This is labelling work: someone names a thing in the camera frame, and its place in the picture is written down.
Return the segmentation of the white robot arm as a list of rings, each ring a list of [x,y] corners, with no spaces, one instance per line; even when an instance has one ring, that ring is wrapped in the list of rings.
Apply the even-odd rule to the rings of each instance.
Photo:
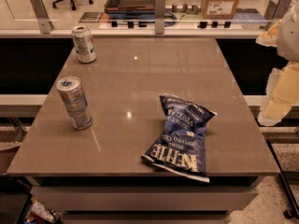
[[[299,1],[293,2],[283,18],[260,35],[256,43],[275,47],[278,55],[288,61],[282,69],[272,69],[258,115],[261,125],[274,126],[299,101]]]

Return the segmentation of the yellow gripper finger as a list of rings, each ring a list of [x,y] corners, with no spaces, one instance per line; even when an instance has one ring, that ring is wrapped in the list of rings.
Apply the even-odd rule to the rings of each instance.
[[[288,62],[283,69],[273,68],[265,92],[258,121],[263,126],[274,126],[299,101],[299,63]]]
[[[281,20],[275,22],[266,32],[264,32],[262,35],[259,35],[255,42],[261,46],[275,48],[277,46],[278,30],[280,24]]]

